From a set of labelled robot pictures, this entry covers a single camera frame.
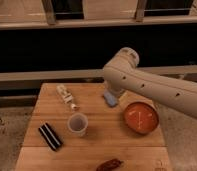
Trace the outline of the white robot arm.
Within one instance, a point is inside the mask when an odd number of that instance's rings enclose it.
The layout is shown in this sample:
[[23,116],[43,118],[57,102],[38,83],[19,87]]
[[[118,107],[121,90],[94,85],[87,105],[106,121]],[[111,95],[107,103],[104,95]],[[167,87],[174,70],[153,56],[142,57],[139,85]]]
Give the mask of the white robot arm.
[[139,61],[135,50],[124,47],[104,65],[109,92],[120,97],[132,91],[197,119],[197,83],[141,71]]

